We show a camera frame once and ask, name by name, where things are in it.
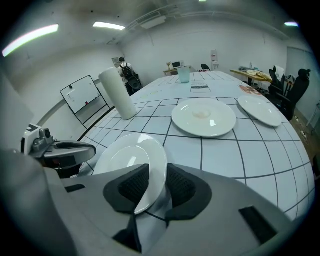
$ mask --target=light blue cup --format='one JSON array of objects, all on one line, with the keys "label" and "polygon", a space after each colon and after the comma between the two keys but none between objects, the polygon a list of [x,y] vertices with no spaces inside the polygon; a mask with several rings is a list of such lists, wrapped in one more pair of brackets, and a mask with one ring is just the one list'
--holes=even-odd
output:
[{"label": "light blue cup", "polygon": [[179,67],[178,75],[181,83],[189,83],[190,81],[190,68],[188,66]]}]

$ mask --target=whiteboard frame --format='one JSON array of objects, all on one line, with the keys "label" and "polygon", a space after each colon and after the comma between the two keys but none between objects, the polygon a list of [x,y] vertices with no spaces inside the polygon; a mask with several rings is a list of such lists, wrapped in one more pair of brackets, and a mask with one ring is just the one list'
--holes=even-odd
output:
[{"label": "whiteboard frame", "polygon": [[[87,77],[90,77],[90,78],[91,78],[92,83],[94,84],[95,88],[97,89],[97,91],[98,91],[98,93],[99,93],[100,95],[99,95],[98,97],[94,98],[93,100],[91,100],[90,102],[88,102],[88,104],[86,104],[85,106],[83,106],[81,109],[79,109],[79,110],[75,113],[75,112],[73,111],[73,109],[70,107],[69,103],[66,101],[66,98],[64,97],[62,91],[63,91],[64,89],[68,88],[69,86],[73,85],[74,83],[76,83],[76,82],[78,82],[78,81],[80,81],[80,80],[82,80],[82,79],[84,79],[84,78],[87,78]],[[68,86],[66,86],[65,88],[63,88],[62,90],[60,90],[60,93],[61,93],[61,95],[62,95],[65,103],[69,106],[69,109],[70,109],[70,110],[72,111],[72,113],[75,115],[76,119],[78,119],[79,122],[80,122],[84,127],[85,127],[85,123],[86,123],[87,121],[89,121],[96,113],[98,113],[98,112],[99,112],[101,109],[103,109],[105,106],[108,106],[108,108],[110,109],[108,103],[106,102],[105,98],[102,96],[99,88],[96,86],[95,81],[92,79],[91,75],[87,75],[87,76],[85,76],[85,77],[83,77],[83,78],[81,78],[81,79],[79,79],[79,80],[77,80],[77,81],[69,84]],[[94,100],[96,100],[96,99],[99,98],[99,97],[102,97],[102,99],[103,99],[104,102],[105,102],[105,105],[104,105],[103,107],[101,107],[97,112],[95,112],[91,117],[89,117],[84,123],[82,123],[82,122],[80,121],[80,119],[77,117],[76,114],[79,113],[83,108],[85,108],[86,106],[88,106],[91,102],[93,102]]]}]

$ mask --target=white tiled tabletop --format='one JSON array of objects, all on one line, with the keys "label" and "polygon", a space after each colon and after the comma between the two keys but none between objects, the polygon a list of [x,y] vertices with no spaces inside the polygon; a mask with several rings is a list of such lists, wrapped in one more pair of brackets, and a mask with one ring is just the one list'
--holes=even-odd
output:
[{"label": "white tiled tabletop", "polygon": [[[191,92],[191,86],[200,82],[210,92]],[[246,113],[237,102],[240,96],[270,102],[262,95],[248,94],[240,86],[247,85],[220,71],[191,73],[189,83],[180,83],[176,75],[157,79],[131,97],[138,110],[136,117],[124,121],[114,109],[85,135],[81,141],[93,144],[97,153],[83,165],[79,176],[91,175],[104,150],[119,138],[146,133],[163,144],[169,163],[237,179],[278,206],[291,220],[305,214],[314,200],[315,183],[303,143],[280,112],[282,124],[276,128]],[[216,138],[180,130],[172,122],[171,112],[177,104],[192,98],[212,98],[229,105],[237,118],[234,129]]]}]

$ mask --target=person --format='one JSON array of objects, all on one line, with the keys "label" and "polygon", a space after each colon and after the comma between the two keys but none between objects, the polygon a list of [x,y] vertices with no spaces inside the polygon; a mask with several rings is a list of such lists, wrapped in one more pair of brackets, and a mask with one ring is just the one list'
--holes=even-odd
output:
[{"label": "person", "polygon": [[126,60],[125,60],[124,57],[120,57],[120,58],[119,58],[119,61],[121,62],[120,66],[118,67],[120,76],[122,77],[122,80],[123,80],[124,83],[125,83],[125,87],[126,87],[126,90],[127,90],[128,94],[129,94],[129,96],[131,96],[131,95],[133,95],[133,94],[136,92],[136,90],[133,89],[133,88],[130,86],[130,84],[128,83],[128,80],[127,80],[127,79],[125,78],[125,76],[124,76],[123,70],[124,70],[125,67],[127,67],[127,68],[129,68],[129,69],[134,73],[134,69],[133,69],[133,67],[132,67],[132,65],[131,65],[130,63],[127,63],[127,62],[126,62]]}]

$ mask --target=whiteboard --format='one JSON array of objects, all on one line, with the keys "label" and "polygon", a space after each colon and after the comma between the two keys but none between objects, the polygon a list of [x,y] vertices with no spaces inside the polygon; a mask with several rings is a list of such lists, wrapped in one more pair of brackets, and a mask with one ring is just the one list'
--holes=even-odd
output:
[{"label": "whiteboard", "polygon": [[60,91],[74,113],[100,96],[91,76],[88,75]]}]

